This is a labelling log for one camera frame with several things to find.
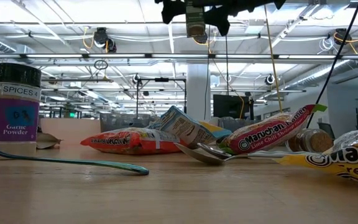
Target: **office desk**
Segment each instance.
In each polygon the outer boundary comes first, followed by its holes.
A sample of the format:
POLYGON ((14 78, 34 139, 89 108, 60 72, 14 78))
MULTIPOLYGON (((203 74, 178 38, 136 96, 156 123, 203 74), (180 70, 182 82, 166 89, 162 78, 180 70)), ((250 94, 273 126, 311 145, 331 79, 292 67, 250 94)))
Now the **office desk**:
POLYGON ((150 169, 0 161, 0 223, 358 223, 358 185, 317 170, 239 159, 210 167, 182 154, 120 156, 81 146, 42 157, 150 169))

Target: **spoon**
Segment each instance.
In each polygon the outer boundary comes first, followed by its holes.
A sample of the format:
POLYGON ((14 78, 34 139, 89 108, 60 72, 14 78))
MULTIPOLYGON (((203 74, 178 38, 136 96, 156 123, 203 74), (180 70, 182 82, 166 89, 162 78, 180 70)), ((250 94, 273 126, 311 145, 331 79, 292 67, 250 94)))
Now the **spoon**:
POLYGON ((72 159, 47 159, 39 157, 28 157, 28 156, 17 156, 8 154, 0 151, 0 156, 8 159, 17 159, 17 160, 27 160, 27 161, 41 161, 41 162, 59 162, 66 164, 79 164, 79 165, 90 165, 90 166, 103 166, 103 167, 112 167, 122 170, 133 171, 141 175, 148 175, 149 170, 145 167, 135 166, 132 164, 123 164, 120 162, 110 162, 110 161, 89 161, 89 160, 72 160, 72 159))
MULTIPOLYGON (((175 143, 176 146, 178 146, 178 148, 184 152, 186 155, 200 161, 200 162, 204 162, 206 164, 209 165, 216 165, 216 166, 220 166, 222 164, 224 164, 227 161, 230 161, 232 159, 238 159, 238 158, 248 158, 248 159, 274 159, 274 158, 282 158, 286 155, 293 155, 293 154, 306 154, 306 152, 254 152, 251 154, 241 154, 241 155, 236 155, 236 156, 232 156, 230 154, 229 157, 226 157, 225 159, 220 159, 218 157, 212 157, 212 156, 207 156, 205 154, 202 154, 200 152, 197 152, 195 150, 191 150, 185 146, 182 146, 181 144, 175 143)), ((198 144, 202 149, 204 149, 207 152, 213 152, 215 154, 220 154, 220 157, 226 156, 225 153, 223 154, 222 152, 219 152, 216 149, 211 149, 209 146, 204 145, 204 144, 198 144)))

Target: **snack package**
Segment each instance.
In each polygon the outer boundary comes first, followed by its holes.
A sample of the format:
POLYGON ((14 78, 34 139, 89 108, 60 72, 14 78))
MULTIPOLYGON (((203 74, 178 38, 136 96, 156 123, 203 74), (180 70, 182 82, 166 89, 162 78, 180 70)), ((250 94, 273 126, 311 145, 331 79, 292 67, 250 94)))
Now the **snack package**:
POLYGON ((184 144, 169 133, 147 128, 123 128, 91 136, 81 142, 101 152, 147 155, 180 152, 174 143, 184 144))
POLYGON ((178 136, 184 142, 183 145, 190 149, 196 149, 199 142, 209 144, 231 134, 229 130, 191 119, 176 106, 171 106, 165 114, 161 115, 160 121, 150 125, 149 128, 178 136))
POLYGON ((276 114, 234 131, 219 147, 234 155, 269 150, 295 136, 307 124, 312 113, 325 111, 326 108, 323 105, 306 105, 295 113, 276 114))
POLYGON ((276 161, 282 165, 298 165, 321 169, 358 182, 358 131, 342 135, 329 154, 320 156, 289 155, 276 161))

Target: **black cable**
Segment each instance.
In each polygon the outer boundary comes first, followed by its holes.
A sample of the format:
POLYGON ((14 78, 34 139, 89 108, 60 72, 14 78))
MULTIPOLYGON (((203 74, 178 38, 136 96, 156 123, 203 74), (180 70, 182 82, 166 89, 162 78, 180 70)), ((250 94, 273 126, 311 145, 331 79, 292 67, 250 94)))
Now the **black cable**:
POLYGON ((228 47, 227 47, 227 34, 225 36, 226 38, 226 85, 227 85, 227 95, 229 96, 229 53, 228 53, 228 47))
POLYGON ((210 40, 210 38, 211 38, 211 25, 209 25, 209 27, 208 27, 208 39, 206 40, 208 43, 208 51, 207 51, 208 58, 206 61, 207 66, 206 66, 206 85, 205 85, 205 96, 204 96, 204 103, 205 103, 204 104, 204 120, 206 119, 206 107, 208 105, 206 95, 208 93, 208 83, 209 83, 209 44, 210 44, 209 40, 210 40))
MULTIPOLYGON (((316 104, 318 104, 318 102, 320 102, 320 99, 321 99, 321 97, 322 97, 322 95, 323 95, 323 93, 324 93, 324 90, 327 88, 329 79, 331 78, 331 75, 333 74, 333 71, 334 71, 334 69, 335 69, 335 64, 336 64, 336 62, 338 61, 338 58, 341 56, 342 49, 343 49, 343 47, 345 46, 345 43, 346 43, 346 40, 347 40, 347 36, 349 35, 349 33, 350 33, 350 31, 351 31, 351 28, 352 28, 352 26, 353 26, 354 20, 356 19, 357 13, 358 13, 358 3, 357 3, 357 6, 356 6, 356 9, 355 9, 355 11, 354 11, 354 14, 353 14, 351 23, 349 24, 349 27, 348 27, 347 30, 346 30, 346 34, 345 34, 345 36, 344 36, 344 38, 343 38, 343 41, 342 41, 342 43, 341 43, 341 46, 339 47, 339 50, 338 50, 338 52, 337 52, 337 54, 336 54, 336 56, 335 56, 333 65, 331 66, 331 69, 330 69, 330 71, 329 71, 329 73, 328 73, 328 76, 327 76, 326 82, 324 83, 323 89, 321 90, 320 94, 318 95, 318 98, 317 98, 317 100, 316 100, 316 104)), ((306 128, 309 128, 310 123, 311 123, 311 120, 313 119, 313 115, 314 115, 314 113, 311 114, 310 119, 309 119, 309 121, 308 121, 308 125, 307 125, 306 128)))

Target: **orange snack bag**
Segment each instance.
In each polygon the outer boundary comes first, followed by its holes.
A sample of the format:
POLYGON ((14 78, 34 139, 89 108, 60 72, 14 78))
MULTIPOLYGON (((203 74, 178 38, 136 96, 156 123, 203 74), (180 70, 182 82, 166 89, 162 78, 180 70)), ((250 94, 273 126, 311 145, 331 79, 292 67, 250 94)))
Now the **orange snack bag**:
POLYGON ((123 128, 91 136, 81 142, 101 152, 148 155, 180 152, 174 143, 184 144, 176 135, 147 128, 123 128))

